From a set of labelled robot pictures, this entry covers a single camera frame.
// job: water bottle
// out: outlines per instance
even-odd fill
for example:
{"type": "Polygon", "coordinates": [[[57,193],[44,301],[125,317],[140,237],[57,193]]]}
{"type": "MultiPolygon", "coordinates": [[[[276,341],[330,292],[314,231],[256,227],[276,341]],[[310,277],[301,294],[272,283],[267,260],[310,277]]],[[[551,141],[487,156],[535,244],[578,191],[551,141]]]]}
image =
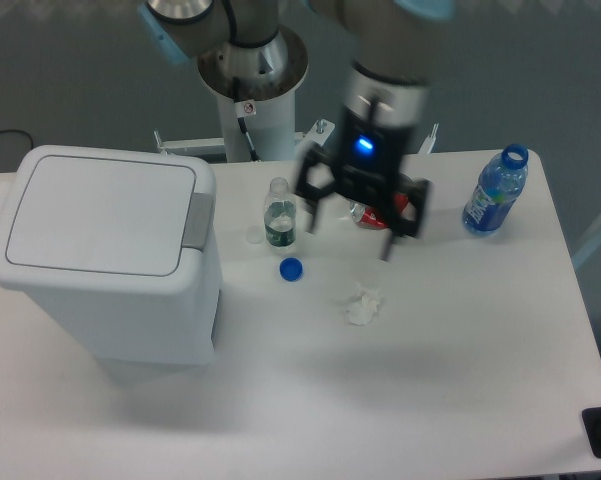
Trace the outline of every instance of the water bottle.
{"type": "Polygon", "coordinates": [[[529,152],[512,144],[491,159],[478,178],[478,186],[464,207],[462,220],[476,235],[490,235],[502,225],[522,193],[527,179],[529,152]]]}
{"type": "Polygon", "coordinates": [[[267,241],[276,251],[292,250],[296,240],[296,199],[284,178],[271,180],[264,200],[264,228],[267,241]]]}

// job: blue bottle cap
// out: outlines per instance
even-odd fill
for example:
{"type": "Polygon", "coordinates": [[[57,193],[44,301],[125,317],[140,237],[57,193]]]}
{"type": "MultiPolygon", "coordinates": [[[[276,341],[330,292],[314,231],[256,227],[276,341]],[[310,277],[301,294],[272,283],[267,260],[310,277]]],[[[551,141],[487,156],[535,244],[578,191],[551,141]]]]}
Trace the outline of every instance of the blue bottle cap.
{"type": "Polygon", "coordinates": [[[287,282],[295,282],[302,277],[302,262],[294,257],[285,258],[280,262],[280,275],[287,282]]]}
{"type": "Polygon", "coordinates": [[[529,161],[529,151],[524,145],[512,143],[502,151],[502,163],[511,170],[519,170],[529,161]]]}

